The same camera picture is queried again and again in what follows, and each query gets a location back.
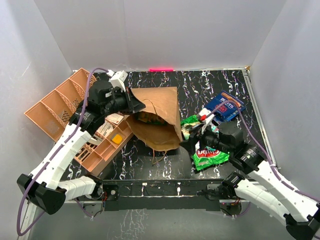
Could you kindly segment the yellow sticky note pad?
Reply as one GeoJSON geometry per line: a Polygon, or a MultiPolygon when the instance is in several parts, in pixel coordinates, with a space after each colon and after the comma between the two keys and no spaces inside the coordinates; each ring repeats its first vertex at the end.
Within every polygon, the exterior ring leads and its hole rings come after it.
{"type": "Polygon", "coordinates": [[[123,141],[123,137],[120,134],[116,133],[111,137],[111,141],[116,145],[120,145],[123,141]]]}

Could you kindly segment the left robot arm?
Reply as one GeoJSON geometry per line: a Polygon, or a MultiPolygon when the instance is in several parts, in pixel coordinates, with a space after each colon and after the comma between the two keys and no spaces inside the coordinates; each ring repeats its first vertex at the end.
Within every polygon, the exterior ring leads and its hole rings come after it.
{"type": "Polygon", "coordinates": [[[62,175],[107,116],[132,115],[145,107],[129,87],[114,87],[108,80],[88,83],[84,100],[69,119],[60,139],[30,174],[18,177],[17,185],[23,197],[49,215],[56,213],[65,201],[86,195],[93,200],[99,199],[104,188],[96,177],[61,181],[62,175]]]}

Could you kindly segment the blue white snack packet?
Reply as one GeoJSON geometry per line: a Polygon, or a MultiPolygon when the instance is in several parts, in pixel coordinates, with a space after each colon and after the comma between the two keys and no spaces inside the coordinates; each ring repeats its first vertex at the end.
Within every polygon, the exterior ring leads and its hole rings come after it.
{"type": "Polygon", "coordinates": [[[239,115],[239,112],[235,110],[234,112],[225,112],[224,114],[219,113],[218,111],[214,113],[213,119],[218,123],[221,124],[223,122],[232,121],[235,117],[239,115]]]}

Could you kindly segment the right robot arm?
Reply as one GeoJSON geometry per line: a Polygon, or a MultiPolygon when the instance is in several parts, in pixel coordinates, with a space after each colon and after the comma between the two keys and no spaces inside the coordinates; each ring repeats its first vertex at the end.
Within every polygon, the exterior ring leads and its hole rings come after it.
{"type": "Polygon", "coordinates": [[[320,202],[306,196],[286,180],[256,146],[245,142],[235,124],[224,122],[218,131],[200,123],[193,126],[189,138],[180,146],[193,155],[199,148],[210,147],[229,155],[229,162],[259,183],[255,186],[237,172],[231,173],[218,187],[220,194],[245,199],[281,222],[296,240],[312,240],[320,229],[320,202]]]}

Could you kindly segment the red green snack bag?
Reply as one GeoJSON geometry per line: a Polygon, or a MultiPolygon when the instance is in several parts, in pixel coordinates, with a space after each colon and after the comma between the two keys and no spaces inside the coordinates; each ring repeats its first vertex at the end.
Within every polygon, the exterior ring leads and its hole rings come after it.
{"type": "Polygon", "coordinates": [[[200,149],[200,142],[195,145],[195,153],[191,156],[195,164],[195,169],[201,171],[211,166],[223,164],[229,160],[229,154],[217,149],[205,147],[200,149]]]}

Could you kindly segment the brown paper bag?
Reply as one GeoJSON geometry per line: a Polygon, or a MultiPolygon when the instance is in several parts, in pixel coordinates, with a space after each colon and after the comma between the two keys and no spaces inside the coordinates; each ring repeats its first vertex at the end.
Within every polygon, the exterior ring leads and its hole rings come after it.
{"type": "Polygon", "coordinates": [[[145,105],[126,118],[132,133],[153,152],[178,149],[183,140],[178,88],[133,88],[132,93],[145,105]]]}

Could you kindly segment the green yellow chips bag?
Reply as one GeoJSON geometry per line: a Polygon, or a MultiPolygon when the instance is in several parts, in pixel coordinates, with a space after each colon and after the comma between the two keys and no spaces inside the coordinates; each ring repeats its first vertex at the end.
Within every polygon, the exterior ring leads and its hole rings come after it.
{"type": "MultiPolygon", "coordinates": [[[[203,124],[198,120],[197,115],[192,115],[181,121],[181,132],[184,132],[189,136],[191,132],[199,131],[201,132],[201,128],[203,124]]],[[[213,120],[210,125],[208,125],[205,131],[211,132],[219,132],[218,127],[213,123],[213,120]]]]}

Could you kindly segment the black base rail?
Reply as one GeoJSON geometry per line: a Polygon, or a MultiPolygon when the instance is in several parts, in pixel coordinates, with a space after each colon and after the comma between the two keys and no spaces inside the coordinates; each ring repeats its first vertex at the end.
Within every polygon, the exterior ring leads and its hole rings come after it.
{"type": "Polygon", "coordinates": [[[100,180],[102,196],[97,200],[81,197],[87,204],[103,204],[105,211],[203,209],[226,207],[238,213],[242,200],[227,193],[219,179],[100,180]]]}

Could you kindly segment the orange desk organizer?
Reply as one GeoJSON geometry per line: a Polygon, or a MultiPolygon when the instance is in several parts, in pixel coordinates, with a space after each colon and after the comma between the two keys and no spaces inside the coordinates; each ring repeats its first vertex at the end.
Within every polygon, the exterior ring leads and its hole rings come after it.
{"type": "MultiPolygon", "coordinates": [[[[25,116],[57,142],[76,107],[84,99],[89,74],[89,71],[80,68],[28,109],[24,113],[25,116]]],[[[98,176],[133,135],[124,119],[99,145],[89,143],[83,145],[74,159],[92,175],[98,176]],[[111,141],[111,137],[115,134],[120,134],[123,138],[119,145],[111,141]]]]}

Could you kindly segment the dark blue snack bag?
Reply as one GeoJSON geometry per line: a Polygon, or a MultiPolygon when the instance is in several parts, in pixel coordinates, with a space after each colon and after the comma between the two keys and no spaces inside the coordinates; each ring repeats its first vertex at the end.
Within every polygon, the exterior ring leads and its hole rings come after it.
{"type": "Polygon", "coordinates": [[[225,112],[232,113],[235,110],[239,110],[242,112],[246,106],[245,104],[236,98],[235,96],[231,95],[230,93],[226,91],[221,91],[217,96],[215,96],[209,103],[207,103],[204,107],[207,108],[210,111],[213,111],[219,104],[222,104],[226,102],[224,105],[222,105],[216,112],[219,112],[221,114],[224,114],[225,112]]]}

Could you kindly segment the card packs in organizer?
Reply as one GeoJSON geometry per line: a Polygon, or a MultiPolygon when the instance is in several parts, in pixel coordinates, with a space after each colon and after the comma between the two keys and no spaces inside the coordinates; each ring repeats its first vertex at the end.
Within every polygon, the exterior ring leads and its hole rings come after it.
{"type": "Polygon", "coordinates": [[[125,116],[120,113],[113,113],[107,116],[104,119],[104,123],[87,143],[98,146],[124,119],[125,116]]]}

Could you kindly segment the green mango candy bag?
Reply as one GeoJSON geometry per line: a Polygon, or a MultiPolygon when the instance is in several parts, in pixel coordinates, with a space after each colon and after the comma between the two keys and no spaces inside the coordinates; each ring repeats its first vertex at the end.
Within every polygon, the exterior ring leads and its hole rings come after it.
{"type": "Polygon", "coordinates": [[[138,121],[141,121],[146,124],[150,125],[159,125],[159,126],[165,126],[167,125],[167,122],[160,116],[154,113],[141,111],[135,114],[135,118],[138,121]]]}

